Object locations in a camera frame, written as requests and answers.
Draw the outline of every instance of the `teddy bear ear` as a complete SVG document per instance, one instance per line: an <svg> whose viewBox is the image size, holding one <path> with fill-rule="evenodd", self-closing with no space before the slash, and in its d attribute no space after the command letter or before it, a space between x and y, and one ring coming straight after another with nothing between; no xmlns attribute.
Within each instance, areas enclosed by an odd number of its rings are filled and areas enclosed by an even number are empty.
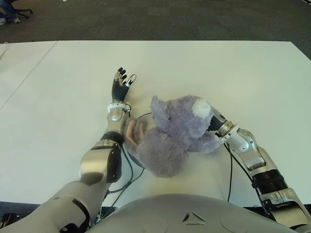
<svg viewBox="0 0 311 233"><path fill-rule="evenodd" d="M157 96L153 96L151 101L151 112L155 125L162 130L166 129L170 118L167 104Z"/></svg>

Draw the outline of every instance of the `purple teddy bear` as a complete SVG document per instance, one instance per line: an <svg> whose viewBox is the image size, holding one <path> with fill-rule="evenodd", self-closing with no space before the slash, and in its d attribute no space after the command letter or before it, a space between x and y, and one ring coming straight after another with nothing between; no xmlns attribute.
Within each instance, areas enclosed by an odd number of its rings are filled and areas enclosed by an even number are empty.
<svg viewBox="0 0 311 233"><path fill-rule="evenodd" d="M216 135L207 132L213 112L200 97L188 95L164 102L154 96L151 111L155 127L146 133L142 120L128 119L125 145L156 176L175 176L185 168L189 151L210 153L221 144Z"/></svg>

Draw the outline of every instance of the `wire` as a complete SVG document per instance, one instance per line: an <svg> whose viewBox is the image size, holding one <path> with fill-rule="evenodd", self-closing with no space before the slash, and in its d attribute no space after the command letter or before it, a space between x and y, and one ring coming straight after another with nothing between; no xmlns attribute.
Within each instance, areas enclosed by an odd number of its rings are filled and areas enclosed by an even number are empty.
<svg viewBox="0 0 311 233"><path fill-rule="evenodd" d="M102 207L101 207L101 210L99 212L99 218L101 218L101 215L102 215Z"/></svg>
<svg viewBox="0 0 311 233"><path fill-rule="evenodd" d="M151 113L145 113L145 114L141 115L141 116L138 117L138 118L144 117L145 115L148 115L148 114L151 114Z"/></svg>
<svg viewBox="0 0 311 233"><path fill-rule="evenodd" d="M230 200L230 195L231 195L231 186L232 186L232 155L231 153L230 154L230 160L231 160L231 164L230 164L230 185L229 185L229 194L228 194L228 199L227 199L227 202L229 202Z"/></svg>
<svg viewBox="0 0 311 233"><path fill-rule="evenodd" d="M141 175L143 174L143 172L144 172L144 168L141 170L141 173L139 174L139 176L137 176L135 179L133 179L133 181L132 181L132 183L135 181L135 180L137 180L139 177L141 177Z"/></svg>
<svg viewBox="0 0 311 233"><path fill-rule="evenodd" d="M121 149L122 149L122 152L123 152L123 154L124 154L124 156L125 156L125 159L127 160L128 164L129 164L129 166L130 166L130 169L131 169L131 178L130 178L130 180L129 180L122 188L119 188L119 189L113 190L113 191L108 191L108 193L118 193L118 192L120 192L120 191L126 189L126 188L131 184L132 179L133 179L134 171L133 171L132 164L131 164L130 160L128 159L128 157L127 157L127 155L126 155L126 153L125 153L124 147L121 147Z"/></svg>
<svg viewBox="0 0 311 233"><path fill-rule="evenodd" d="M253 183L253 179L251 178L251 176L248 174L248 172L245 170L245 168L242 166L242 164L237 160L237 158L232 154L231 149L230 149L230 145L227 143L224 143L225 148L227 149L227 151L229 152L230 156L235 160L235 162L237 162L237 164L240 166L240 168L244 171L244 173L247 175L248 179L251 181L251 183ZM269 216L269 211L265 208L265 206L263 205L262 200L260 199L260 194L257 188L255 188L257 197L259 199L259 202L263 208L263 210L265 211L266 215Z"/></svg>
<svg viewBox="0 0 311 233"><path fill-rule="evenodd" d="M230 145L224 144L225 148L227 149L227 151L229 152L230 156L232 156L232 158L235 160L235 162L237 162L237 164L242 168L242 170L244 171L244 173L247 175L248 179L251 181L251 183L253 183L253 179L250 177L250 175L248 174L248 172L245 170L245 168L243 167L243 165L237 160L237 158L232 154L231 149L230 149Z"/></svg>
<svg viewBox="0 0 311 233"><path fill-rule="evenodd" d="M130 186L131 183L133 183L133 182L136 181L139 177L141 177L141 175L143 174L144 170L145 170L145 169L143 168L142 171L141 171L141 173L140 173L133 181L131 181L130 184L129 184L128 186ZM127 186L125 189L123 189L122 192L118 195L118 197L115 199L115 201L114 201L114 202L112 203L112 205L109 207L109 209L107 210L107 212L105 213L105 215L103 216L102 219L104 219L104 218L108 215L109 211L110 211L110 210L113 208L113 206L117 203L117 201L118 201L119 198L121 197L122 193L128 188L128 186Z"/></svg>

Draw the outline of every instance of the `silver metal arm segment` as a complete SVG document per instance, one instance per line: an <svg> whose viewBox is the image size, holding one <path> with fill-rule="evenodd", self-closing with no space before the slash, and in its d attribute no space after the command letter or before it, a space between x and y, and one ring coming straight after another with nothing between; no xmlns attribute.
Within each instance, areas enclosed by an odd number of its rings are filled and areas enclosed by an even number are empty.
<svg viewBox="0 0 311 233"><path fill-rule="evenodd" d="M213 109L209 130L217 130L221 139L236 152L250 177L252 186L278 223L300 233L311 232L311 216L292 188L289 188L269 154L257 145L255 137Z"/></svg>
<svg viewBox="0 0 311 233"><path fill-rule="evenodd" d="M121 176L123 128L131 110L124 99L135 80L130 78L122 84L124 73L120 68L115 75L108 127L100 141L83 156L80 180L65 185L33 213L4 227L1 233L82 233L94 222L108 188Z"/></svg>

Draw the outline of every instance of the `person's foot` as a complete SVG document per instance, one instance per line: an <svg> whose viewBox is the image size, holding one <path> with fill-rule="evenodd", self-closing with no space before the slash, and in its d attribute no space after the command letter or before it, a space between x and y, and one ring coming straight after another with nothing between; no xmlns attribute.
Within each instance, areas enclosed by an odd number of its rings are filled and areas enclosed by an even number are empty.
<svg viewBox="0 0 311 233"><path fill-rule="evenodd" d="M13 19L14 23L20 23L20 19L18 17L16 17L16 19Z"/></svg>
<svg viewBox="0 0 311 233"><path fill-rule="evenodd" d="M0 25L3 25L6 23L6 19L5 18L0 18Z"/></svg>

